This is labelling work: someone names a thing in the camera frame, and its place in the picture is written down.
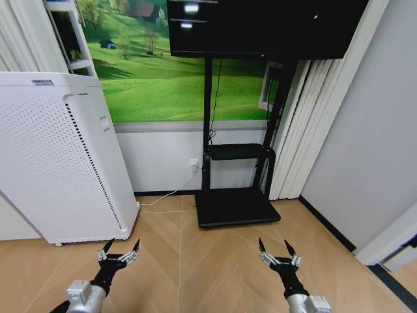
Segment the robotic arm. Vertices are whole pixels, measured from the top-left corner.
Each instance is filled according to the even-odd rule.
[[[332,309],[324,297],[310,296],[308,291],[304,289],[296,275],[301,257],[296,255],[294,248],[286,240],[285,246],[291,258],[274,257],[265,250],[265,246],[259,238],[261,259],[280,275],[285,288],[284,297],[289,304],[289,312],[331,313]]]
[[[114,239],[97,251],[100,270],[92,281],[75,280],[66,290],[68,300],[51,313],[100,313],[103,300],[110,292],[111,281],[119,269],[124,269],[138,257],[139,240],[126,254],[107,254]]]

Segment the black television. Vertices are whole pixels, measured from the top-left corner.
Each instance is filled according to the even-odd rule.
[[[368,0],[167,0],[171,55],[338,59]]]

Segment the door frame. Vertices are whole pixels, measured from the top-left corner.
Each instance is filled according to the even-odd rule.
[[[364,265],[375,265],[412,239],[416,232],[417,202],[374,240],[355,253],[356,259]]]

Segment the black cable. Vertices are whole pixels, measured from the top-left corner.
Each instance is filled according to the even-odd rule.
[[[216,117],[216,105],[217,105],[217,95],[219,93],[219,84],[220,84],[220,72],[222,71],[222,59],[220,59],[220,65],[219,65],[219,73],[217,76],[217,90],[216,90],[216,97],[214,98],[214,109],[213,109],[213,118],[211,120],[211,125],[210,125],[210,132],[208,133],[208,140],[210,140],[210,144],[213,144],[213,137],[215,137],[215,135],[217,135],[217,132],[215,130],[213,130],[213,122],[214,119]]]

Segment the white wall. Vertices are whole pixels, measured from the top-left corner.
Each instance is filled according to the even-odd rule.
[[[416,16],[389,2],[302,191],[358,248],[417,200]]]
[[[218,131],[213,143],[261,143],[264,130]],[[118,133],[134,191],[175,190],[191,177],[190,158],[199,159],[195,177],[183,188],[201,189],[203,132]],[[211,162],[211,187],[250,186],[255,160]]]
[[[40,238],[0,192],[0,240]]]

